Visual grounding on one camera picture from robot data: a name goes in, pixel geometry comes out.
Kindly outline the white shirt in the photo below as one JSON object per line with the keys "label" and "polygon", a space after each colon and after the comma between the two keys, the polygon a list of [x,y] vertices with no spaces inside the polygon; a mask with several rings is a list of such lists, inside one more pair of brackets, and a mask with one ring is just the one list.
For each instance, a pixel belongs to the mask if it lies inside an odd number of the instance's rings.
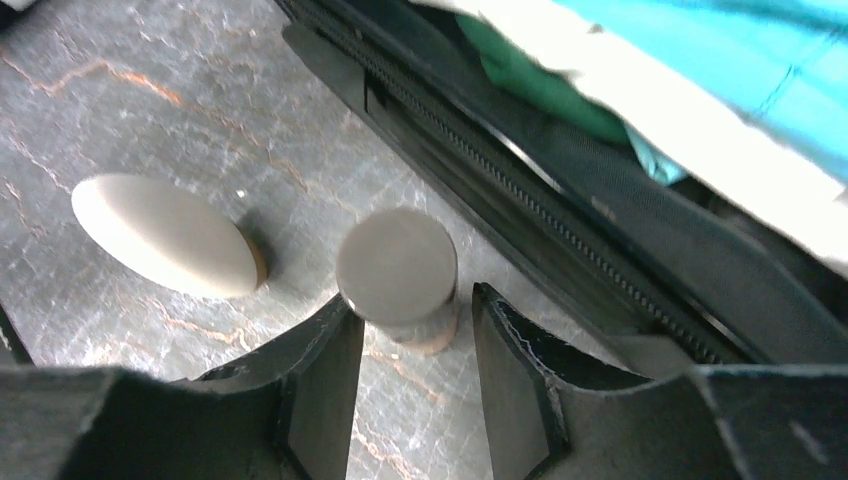
{"label": "white shirt", "polygon": [[747,120],[565,1],[442,1],[494,28],[537,66],[631,125],[716,193],[839,273],[847,271],[847,178]]}

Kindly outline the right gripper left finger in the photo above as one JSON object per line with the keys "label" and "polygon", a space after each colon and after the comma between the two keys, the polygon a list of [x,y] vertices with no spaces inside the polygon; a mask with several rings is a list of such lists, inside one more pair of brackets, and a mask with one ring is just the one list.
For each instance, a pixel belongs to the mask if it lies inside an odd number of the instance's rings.
{"label": "right gripper left finger", "polygon": [[194,380],[36,367],[1,322],[5,479],[342,479],[364,324],[340,296]]}

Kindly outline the light aqua shirt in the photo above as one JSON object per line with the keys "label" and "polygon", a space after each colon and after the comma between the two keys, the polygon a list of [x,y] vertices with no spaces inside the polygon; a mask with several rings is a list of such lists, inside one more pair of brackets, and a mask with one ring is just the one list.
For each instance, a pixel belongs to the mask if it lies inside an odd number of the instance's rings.
{"label": "light aqua shirt", "polygon": [[640,165],[652,180],[670,186],[688,176],[680,165],[656,149],[631,125],[624,124],[624,128]]}

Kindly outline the black suitcase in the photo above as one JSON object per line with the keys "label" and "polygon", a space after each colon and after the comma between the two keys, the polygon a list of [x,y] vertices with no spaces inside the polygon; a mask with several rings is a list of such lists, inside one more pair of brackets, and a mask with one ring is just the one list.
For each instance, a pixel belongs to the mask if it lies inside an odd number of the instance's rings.
{"label": "black suitcase", "polygon": [[625,349],[698,363],[847,359],[847,283],[697,181],[658,185],[496,87],[455,17],[407,1],[284,1],[325,84],[566,310]]}

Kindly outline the brown grey cylindrical bottle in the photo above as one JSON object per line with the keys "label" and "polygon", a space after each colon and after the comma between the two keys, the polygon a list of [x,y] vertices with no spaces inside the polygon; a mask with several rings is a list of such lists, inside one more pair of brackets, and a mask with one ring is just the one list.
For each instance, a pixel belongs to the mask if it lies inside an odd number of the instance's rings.
{"label": "brown grey cylindrical bottle", "polygon": [[399,207],[370,214],[346,233],[335,273],[347,305],[393,342],[433,355],[455,337],[457,251],[426,213]]}

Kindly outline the small white round jar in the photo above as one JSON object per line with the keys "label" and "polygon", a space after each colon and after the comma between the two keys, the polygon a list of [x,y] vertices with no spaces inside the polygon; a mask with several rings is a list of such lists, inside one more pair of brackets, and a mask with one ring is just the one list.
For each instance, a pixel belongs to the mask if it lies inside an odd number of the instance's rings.
{"label": "small white round jar", "polygon": [[264,255],[229,217],[165,181],[105,174],[72,191],[73,213],[90,238],[142,277],[188,295],[248,295],[268,277]]}

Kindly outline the dark green shirt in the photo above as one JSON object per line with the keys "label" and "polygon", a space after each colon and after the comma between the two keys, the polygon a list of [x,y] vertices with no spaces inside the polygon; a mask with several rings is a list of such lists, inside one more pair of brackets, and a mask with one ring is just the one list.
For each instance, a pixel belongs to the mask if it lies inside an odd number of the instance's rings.
{"label": "dark green shirt", "polygon": [[468,15],[455,18],[495,86],[601,141],[630,142],[616,115],[585,99],[562,77],[537,66],[494,28]]}

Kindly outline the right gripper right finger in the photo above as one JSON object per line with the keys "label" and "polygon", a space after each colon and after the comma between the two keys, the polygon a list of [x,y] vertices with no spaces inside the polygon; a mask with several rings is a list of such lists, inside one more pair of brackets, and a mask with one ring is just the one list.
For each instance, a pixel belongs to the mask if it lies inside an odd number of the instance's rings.
{"label": "right gripper right finger", "polygon": [[653,380],[554,336],[486,283],[472,318],[497,479],[843,479],[843,365]]}

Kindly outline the teal shorts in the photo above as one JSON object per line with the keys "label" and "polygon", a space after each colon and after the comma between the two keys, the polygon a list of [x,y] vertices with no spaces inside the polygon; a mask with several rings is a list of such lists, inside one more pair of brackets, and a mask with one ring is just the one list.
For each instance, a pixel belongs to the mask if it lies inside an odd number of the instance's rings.
{"label": "teal shorts", "polygon": [[847,178],[844,1],[565,1]]}

